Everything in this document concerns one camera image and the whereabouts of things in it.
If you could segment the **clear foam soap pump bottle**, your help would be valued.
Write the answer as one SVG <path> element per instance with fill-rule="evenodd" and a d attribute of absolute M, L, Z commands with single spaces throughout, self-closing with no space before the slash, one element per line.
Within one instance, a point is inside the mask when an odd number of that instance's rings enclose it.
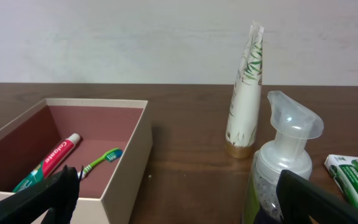
<path fill-rule="evenodd" d="M 312 161 L 305 151 L 309 139 L 323 133 L 323 120 L 307 107 L 282 91 L 267 95 L 276 129 L 275 139 L 255 152 L 249 176 L 241 223 L 282 223 L 282 211 L 277 198 L 277 184 L 283 170 L 290 170 L 308 180 Z"/>

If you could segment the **green white toothbrush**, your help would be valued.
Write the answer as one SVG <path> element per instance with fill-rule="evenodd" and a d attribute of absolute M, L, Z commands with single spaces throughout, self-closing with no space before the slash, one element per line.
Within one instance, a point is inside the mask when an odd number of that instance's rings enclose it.
<path fill-rule="evenodd" d="M 78 172 L 78 178 L 84 179 L 96 166 L 104 161 L 114 162 L 119 159 L 123 154 L 123 150 L 119 148 L 111 149 L 105 152 L 100 158 L 96 159 L 92 163 L 85 166 L 81 171 Z"/>

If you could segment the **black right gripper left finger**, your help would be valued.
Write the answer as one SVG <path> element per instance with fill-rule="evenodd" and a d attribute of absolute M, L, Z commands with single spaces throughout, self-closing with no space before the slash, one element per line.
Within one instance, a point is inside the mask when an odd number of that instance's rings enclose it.
<path fill-rule="evenodd" d="M 80 179 L 74 167 L 60 172 L 0 201 L 0 223 L 71 222 L 79 198 Z"/>

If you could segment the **white box pink interior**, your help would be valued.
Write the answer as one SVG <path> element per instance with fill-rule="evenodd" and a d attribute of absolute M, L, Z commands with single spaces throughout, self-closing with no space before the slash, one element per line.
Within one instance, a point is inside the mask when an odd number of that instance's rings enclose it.
<path fill-rule="evenodd" d="M 74 133 L 81 139 L 64 166 L 81 169 L 114 148 L 123 154 L 100 163 L 81 181 L 71 222 L 127 223 L 152 148 L 143 100 L 47 98 L 3 126 L 0 201 Z"/>

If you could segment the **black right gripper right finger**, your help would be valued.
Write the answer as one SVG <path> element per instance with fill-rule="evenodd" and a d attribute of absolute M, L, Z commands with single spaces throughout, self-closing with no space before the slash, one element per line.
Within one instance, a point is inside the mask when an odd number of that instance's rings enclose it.
<path fill-rule="evenodd" d="M 358 224 L 358 209 L 290 170 L 281 171 L 276 193 L 284 223 Z"/>

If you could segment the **Colgate toothpaste tube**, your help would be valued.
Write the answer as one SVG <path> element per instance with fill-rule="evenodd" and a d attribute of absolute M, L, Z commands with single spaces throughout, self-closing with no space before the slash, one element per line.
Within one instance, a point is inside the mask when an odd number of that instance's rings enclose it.
<path fill-rule="evenodd" d="M 74 150 L 80 139 L 81 136 L 79 134 L 73 133 L 71 136 L 62 141 L 14 188 L 13 192 L 20 192 L 21 190 L 33 186 L 48 177 L 65 160 L 69 153 Z"/>

